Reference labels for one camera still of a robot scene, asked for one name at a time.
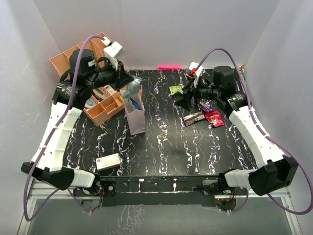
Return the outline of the silver foil packet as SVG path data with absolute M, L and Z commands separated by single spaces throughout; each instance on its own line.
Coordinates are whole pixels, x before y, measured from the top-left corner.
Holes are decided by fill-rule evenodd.
M 123 98 L 134 98 L 139 94 L 142 78 L 133 76 L 133 79 L 134 80 L 127 85 Z

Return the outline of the lilac paper bag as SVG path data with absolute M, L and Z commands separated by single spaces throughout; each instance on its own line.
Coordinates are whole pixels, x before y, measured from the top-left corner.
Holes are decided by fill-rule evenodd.
M 141 95 L 138 94 L 133 98 L 140 106 L 141 110 L 136 110 L 129 98 L 123 98 L 124 109 L 126 113 L 127 123 L 131 135 L 144 133 L 145 130 L 145 109 L 141 100 Z

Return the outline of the pink plastic file organizer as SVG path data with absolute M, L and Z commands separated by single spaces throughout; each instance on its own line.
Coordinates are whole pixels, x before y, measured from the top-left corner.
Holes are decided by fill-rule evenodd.
M 80 49 L 82 45 L 82 43 L 75 45 L 49 60 L 59 76 L 63 75 L 70 68 L 69 57 L 75 50 Z M 105 45 L 99 38 L 91 39 L 85 48 L 92 50 L 96 59 L 105 55 Z M 97 100 L 97 104 L 90 109 L 84 108 L 84 112 L 96 126 L 99 126 L 124 109 L 124 104 L 119 97 L 120 93 L 114 91 L 108 85 L 94 89 L 90 98 Z

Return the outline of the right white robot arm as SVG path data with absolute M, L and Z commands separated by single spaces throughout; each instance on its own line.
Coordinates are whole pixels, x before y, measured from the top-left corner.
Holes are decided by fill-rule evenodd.
M 235 188 L 252 189 L 262 196 L 291 184 L 298 163 L 268 140 L 268 133 L 261 127 L 255 112 L 247 104 L 246 94 L 236 89 L 237 73 L 230 66 L 213 69 L 213 81 L 202 78 L 203 66 L 192 62 L 186 76 L 189 83 L 184 86 L 182 99 L 175 102 L 188 111 L 191 100 L 201 98 L 216 101 L 219 109 L 235 125 L 250 148 L 256 161 L 256 170 L 231 169 L 219 174 L 218 189 L 230 194 Z

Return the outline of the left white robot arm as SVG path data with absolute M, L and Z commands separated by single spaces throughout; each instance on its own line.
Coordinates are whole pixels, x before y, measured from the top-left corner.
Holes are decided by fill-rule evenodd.
M 84 111 L 94 89 L 111 86 L 115 91 L 132 83 L 120 56 L 123 49 L 105 48 L 105 55 L 96 58 L 93 50 L 76 49 L 68 59 L 53 95 L 50 118 L 36 154 L 21 166 L 27 174 L 25 186 L 35 178 L 58 190 L 84 188 L 90 195 L 100 192 L 98 176 L 88 170 L 63 165 L 63 156 L 73 127 Z

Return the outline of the blue white snack bag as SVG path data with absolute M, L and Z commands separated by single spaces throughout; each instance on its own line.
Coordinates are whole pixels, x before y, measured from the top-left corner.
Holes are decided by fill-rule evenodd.
M 137 102 L 134 99 L 130 98 L 130 101 L 136 110 L 141 110 L 140 106 L 137 104 Z

